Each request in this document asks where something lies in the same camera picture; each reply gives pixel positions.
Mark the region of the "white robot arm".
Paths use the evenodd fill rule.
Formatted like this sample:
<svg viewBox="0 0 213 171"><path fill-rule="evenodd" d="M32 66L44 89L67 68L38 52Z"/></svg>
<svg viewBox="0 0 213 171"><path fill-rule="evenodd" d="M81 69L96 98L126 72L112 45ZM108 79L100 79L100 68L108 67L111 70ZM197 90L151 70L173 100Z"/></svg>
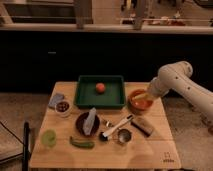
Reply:
<svg viewBox="0 0 213 171"><path fill-rule="evenodd" d="M152 99L165 96L173 90L195 106L205 117L204 123L208 132L213 135L213 92L193 82L192 65L187 61L179 61L161 66L147 88Z"/></svg>

